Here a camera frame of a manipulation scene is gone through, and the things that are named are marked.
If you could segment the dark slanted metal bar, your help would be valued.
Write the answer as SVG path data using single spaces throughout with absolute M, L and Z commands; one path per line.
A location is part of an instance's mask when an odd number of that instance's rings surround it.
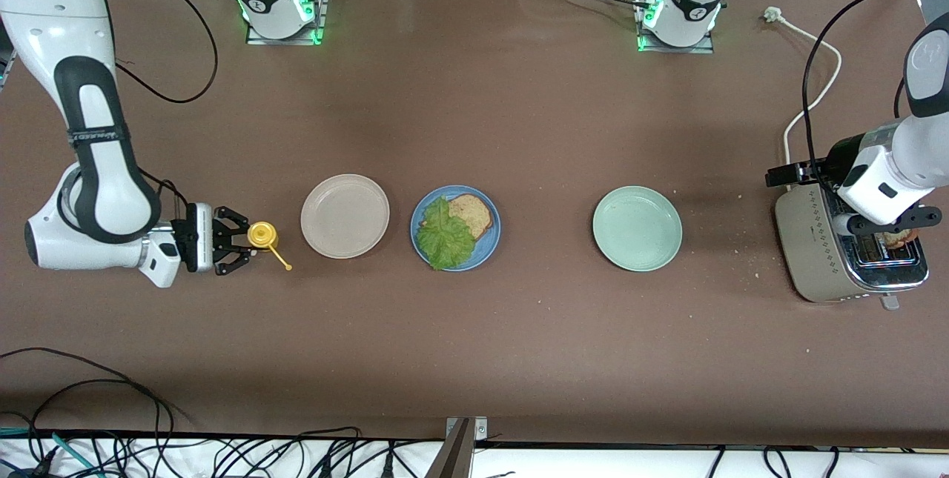
M 472 452 L 479 434 L 477 417 L 447 420 L 447 435 L 424 478 L 470 478 Z

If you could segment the silver beige toaster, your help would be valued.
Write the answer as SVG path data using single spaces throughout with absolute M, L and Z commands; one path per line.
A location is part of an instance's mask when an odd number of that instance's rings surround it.
M 856 212 L 818 184 L 793 185 L 778 198 L 774 218 L 794 288 L 809 302 L 880 296 L 885 309 L 897 309 L 897 294 L 930 275 L 922 243 L 887 250 L 878 233 L 838 236 L 830 218 L 840 213 Z

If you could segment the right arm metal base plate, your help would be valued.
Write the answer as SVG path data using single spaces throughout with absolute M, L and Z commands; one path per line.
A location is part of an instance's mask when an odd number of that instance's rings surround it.
M 239 0 L 247 44 L 313 46 L 323 41 L 329 0 Z

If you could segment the blue round plate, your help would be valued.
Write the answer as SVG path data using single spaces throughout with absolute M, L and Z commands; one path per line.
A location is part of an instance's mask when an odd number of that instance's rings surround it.
M 420 256 L 420 258 L 423 259 L 427 265 L 429 265 L 429 262 L 423 255 L 423 252 L 420 251 L 416 243 L 416 234 L 418 228 L 420 228 L 420 226 L 423 224 L 425 208 L 430 204 L 430 202 L 437 200 L 437 198 L 440 196 L 444 196 L 448 201 L 450 201 L 453 198 L 467 192 L 477 195 L 486 202 L 488 207 L 491 208 L 492 215 L 494 215 L 494 224 L 487 230 L 486 234 L 481 239 L 478 239 L 478 241 L 475 242 L 474 252 L 472 252 L 471 258 L 468 259 L 467 262 L 462 263 L 462 265 L 458 265 L 456 268 L 449 268 L 443 271 L 461 272 L 477 268 L 478 265 L 481 265 L 481 263 L 487 261 L 487 259 L 492 254 L 494 254 L 495 249 L 498 247 L 501 238 L 502 227 L 500 212 L 496 208 L 496 205 L 492 199 L 489 198 L 485 192 L 477 190 L 477 188 L 470 187 L 470 185 L 444 185 L 443 187 L 439 187 L 436 190 L 431 191 L 430 194 L 424 196 L 416 204 L 412 214 L 410 227 L 411 241 L 414 246 L 414 251 L 416 251 L 417 255 Z

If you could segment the beige round plate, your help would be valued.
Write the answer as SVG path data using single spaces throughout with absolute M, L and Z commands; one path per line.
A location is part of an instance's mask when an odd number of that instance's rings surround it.
M 300 228 L 319 255 L 351 259 L 375 248 L 389 219 L 386 192 L 366 176 L 344 173 L 325 179 L 308 194 Z

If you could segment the small grey metal bracket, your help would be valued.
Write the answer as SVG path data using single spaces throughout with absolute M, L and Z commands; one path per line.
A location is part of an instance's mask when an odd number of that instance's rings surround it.
M 457 426 L 458 422 L 461 421 L 463 417 L 451 416 L 446 420 L 446 431 L 445 436 L 451 434 L 451 431 L 454 430 L 454 427 Z M 472 424 L 474 424 L 474 440 L 483 441 L 488 438 L 489 427 L 488 427 L 488 418 L 485 416 L 474 416 L 470 417 Z

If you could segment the green lettuce leaf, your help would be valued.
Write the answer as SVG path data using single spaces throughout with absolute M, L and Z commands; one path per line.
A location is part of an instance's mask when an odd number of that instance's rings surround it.
M 460 217 L 451 215 L 449 201 L 444 196 L 427 205 L 423 224 L 414 239 L 435 270 L 456 268 L 467 262 L 476 242 L 468 225 Z

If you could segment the yellow mustard squeeze bottle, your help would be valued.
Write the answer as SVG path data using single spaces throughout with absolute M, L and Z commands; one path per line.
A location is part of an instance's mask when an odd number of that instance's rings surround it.
M 284 256 L 282 256 L 278 251 L 278 245 L 280 242 L 280 237 L 277 232 L 277 229 L 270 222 L 254 222 L 248 226 L 247 231 L 248 242 L 250 242 L 252 248 L 257 252 L 267 252 L 271 253 L 281 262 L 281 265 L 285 270 L 291 271 L 294 269 L 294 266 L 291 263 L 288 263 Z

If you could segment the white lower board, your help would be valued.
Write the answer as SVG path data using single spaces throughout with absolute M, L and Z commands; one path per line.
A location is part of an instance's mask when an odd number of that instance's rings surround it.
M 155 438 L 0 428 L 0 478 L 424 478 L 437 441 Z M 472 452 L 471 478 L 949 478 L 949 450 L 516 448 Z

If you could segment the pale green round plate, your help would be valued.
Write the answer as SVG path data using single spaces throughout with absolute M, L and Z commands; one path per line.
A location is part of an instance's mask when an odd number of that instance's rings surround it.
M 597 248 L 618 268 L 650 272 L 673 261 L 684 239 L 677 209 L 660 192 L 626 185 L 608 192 L 593 212 Z

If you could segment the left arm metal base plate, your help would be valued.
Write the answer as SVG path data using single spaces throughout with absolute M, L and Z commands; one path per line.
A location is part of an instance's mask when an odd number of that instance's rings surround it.
M 714 53 L 714 43 L 709 31 L 702 36 L 698 43 L 689 47 L 677 47 L 663 42 L 648 26 L 664 11 L 664 0 L 633 1 L 645 4 L 644 7 L 639 7 L 634 12 L 637 25 L 638 52 L 691 53 L 692 55 L 711 55 L 711 53 Z

